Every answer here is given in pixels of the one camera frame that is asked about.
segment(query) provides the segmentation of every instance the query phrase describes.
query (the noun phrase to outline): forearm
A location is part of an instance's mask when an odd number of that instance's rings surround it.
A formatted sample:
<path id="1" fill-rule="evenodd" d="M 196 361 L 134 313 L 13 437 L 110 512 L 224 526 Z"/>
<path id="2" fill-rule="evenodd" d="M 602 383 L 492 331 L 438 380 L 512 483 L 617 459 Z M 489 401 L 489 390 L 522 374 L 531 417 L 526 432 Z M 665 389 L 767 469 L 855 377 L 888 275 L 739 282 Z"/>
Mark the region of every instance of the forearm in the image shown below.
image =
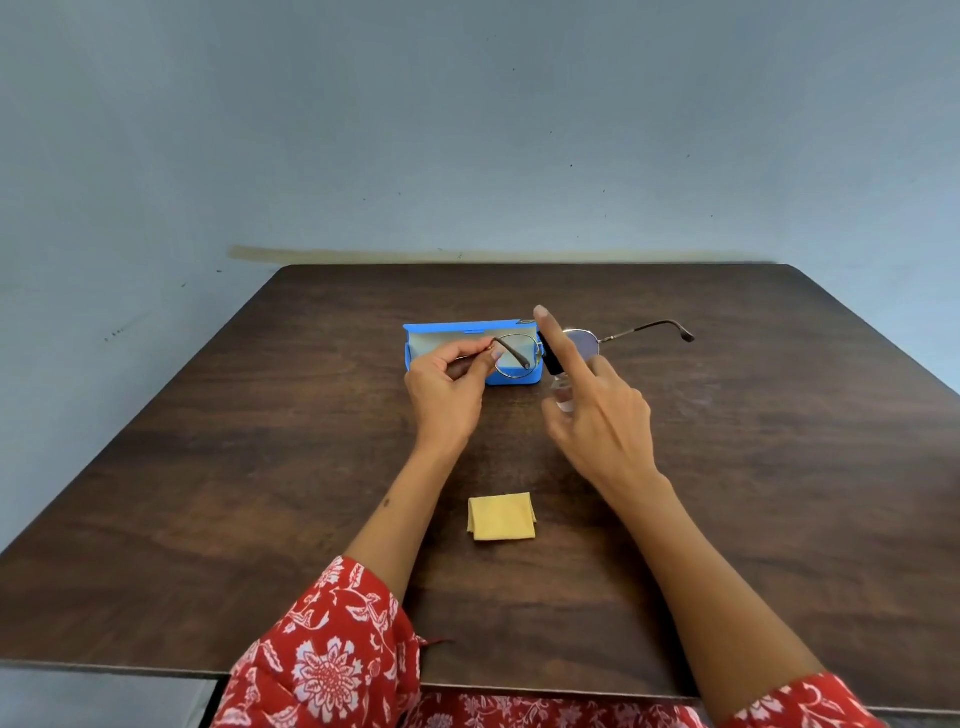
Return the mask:
<path id="1" fill-rule="evenodd" d="M 437 500 L 460 450 L 418 444 L 345 555 L 375 573 L 400 602 Z"/>
<path id="2" fill-rule="evenodd" d="M 707 541 L 665 478 L 653 499 L 642 506 L 622 504 L 617 511 L 660 585 L 715 724 L 823 670 Z"/>

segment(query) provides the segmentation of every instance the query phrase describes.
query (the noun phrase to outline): finger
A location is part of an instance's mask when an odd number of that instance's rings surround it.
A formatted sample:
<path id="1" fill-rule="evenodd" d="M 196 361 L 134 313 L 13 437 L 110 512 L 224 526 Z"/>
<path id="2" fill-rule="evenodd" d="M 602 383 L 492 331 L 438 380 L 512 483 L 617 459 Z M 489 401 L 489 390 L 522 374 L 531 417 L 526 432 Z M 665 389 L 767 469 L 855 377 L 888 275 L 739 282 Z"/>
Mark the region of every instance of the finger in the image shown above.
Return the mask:
<path id="1" fill-rule="evenodd" d="M 502 355 L 502 349 L 494 349 L 478 354 L 470 365 L 470 370 L 464 375 L 465 383 L 483 392 L 484 387 L 487 385 L 487 377 L 493 374 L 493 369 L 496 367 L 496 360 Z"/>
<path id="2" fill-rule="evenodd" d="M 475 354 L 474 356 L 461 356 L 459 359 L 447 364 L 446 375 L 449 376 L 453 381 L 456 381 L 470 371 L 470 367 L 473 366 L 473 362 L 476 361 L 477 356 L 479 355 L 480 354 Z"/>
<path id="3" fill-rule="evenodd" d="M 423 356 L 418 356 L 410 364 L 410 368 L 436 367 L 441 372 L 446 371 L 448 364 L 452 363 L 461 356 L 473 356 L 490 347 L 493 342 L 492 336 L 484 336 L 481 339 L 461 339 L 460 341 L 451 341 L 441 347 L 428 352 Z"/>
<path id="4" fill-rule="evenodd" d="M 573 418 L 563 412 L 557 401 L 552 397 L 540 403 L 540 409 L 543 412 L 543 423 L 546 425 L 546 433 L 561 448 L 564 447 L 570 437 L 570 427 Z"/>
<path id="5" fill-rule="evenodd" d="M 546 343 L 550 345 L 553 353 L 560 359 L 560 363 L 564 366 L 564 371 L 570 377 L 573 386 L 586 386 L 593 379 L 593 372 L 590 371 L 587 362 L 577 351 L 577 345 L 570 340 L 570 337 L 560 328 L 557 320 L 543 306 L 539 305 L 534 308 L 534 318 L 537 320 L 540 333 L 543 334 L 543 338 L 546 339 Z"/>
<path id="6" fill-rule="evenodd" d="M 601 356 L 597 354 L 590 358 L 590 361 L 587 362 L 587 366 L 590 367 L 590 370 L 597 375 L 597 378 L 608 379 L 610 381 L 622 381 L 620 375 L 616 372 L 616 369 L 613 368 L 606 356 Z"/>

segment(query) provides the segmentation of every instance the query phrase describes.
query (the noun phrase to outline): wrist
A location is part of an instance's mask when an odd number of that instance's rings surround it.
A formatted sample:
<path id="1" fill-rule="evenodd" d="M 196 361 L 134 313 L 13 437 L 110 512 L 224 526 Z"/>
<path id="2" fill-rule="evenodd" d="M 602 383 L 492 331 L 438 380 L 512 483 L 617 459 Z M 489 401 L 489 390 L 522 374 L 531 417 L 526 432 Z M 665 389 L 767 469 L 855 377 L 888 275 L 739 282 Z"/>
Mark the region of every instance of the wrist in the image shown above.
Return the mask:
<path id="1" fill-rule="evenodd" d="M 656 526 L 663 517 L 684 510 L 673 484 L 658 471 L 619 478 L 597 490 L 631 528 Z"/>
<path id="2" fill-rule="evenodd" d="M 466 447 L 466 439 L 418 435 L 411 459 L 416 457 L 438 463 L 449 463 L 452 469 Z"/>

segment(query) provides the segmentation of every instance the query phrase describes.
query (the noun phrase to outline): open glasses case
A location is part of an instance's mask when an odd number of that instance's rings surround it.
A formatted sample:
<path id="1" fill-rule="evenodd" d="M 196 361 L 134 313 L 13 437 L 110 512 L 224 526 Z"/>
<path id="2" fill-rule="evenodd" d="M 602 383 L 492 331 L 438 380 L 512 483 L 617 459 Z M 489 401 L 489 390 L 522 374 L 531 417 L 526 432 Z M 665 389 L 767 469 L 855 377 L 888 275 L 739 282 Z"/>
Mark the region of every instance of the open glasses case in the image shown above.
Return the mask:
<path id="1" fill-rule="evenodd" d="M 526 357 L 529 369 L 509 352 L 496 363 L 493 374 L 487 377 L 489 385 L 536 384 L 543 376 L 543 349 L 537 334 L 537 322 L 528 319 L 509 321 L 467 321 L 454 324 L 404 324 L 407 332 L 407 371 L 410 362 L 451 341 L 496 336 L 506 339 L 510 347 Z"/>

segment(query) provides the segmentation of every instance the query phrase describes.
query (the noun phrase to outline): red floral sleeve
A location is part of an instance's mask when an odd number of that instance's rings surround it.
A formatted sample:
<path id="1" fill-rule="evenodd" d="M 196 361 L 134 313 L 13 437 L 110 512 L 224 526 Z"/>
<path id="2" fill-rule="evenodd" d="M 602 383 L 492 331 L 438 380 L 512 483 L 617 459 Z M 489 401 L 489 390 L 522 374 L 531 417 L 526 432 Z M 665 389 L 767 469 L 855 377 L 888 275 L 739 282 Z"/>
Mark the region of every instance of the red floral sleeve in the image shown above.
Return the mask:
<path id="1" fill-rule="evenodd" d="M 761 697 L 722 728 L 886 728 L 836 675 L 797 680 Z"/>
<path id="2" fill-rule="evenodd" d="M 214 726 L 391 728 L 417 702 L 420 643 L 383 582 L 338 557 L 230 675 Z"/>

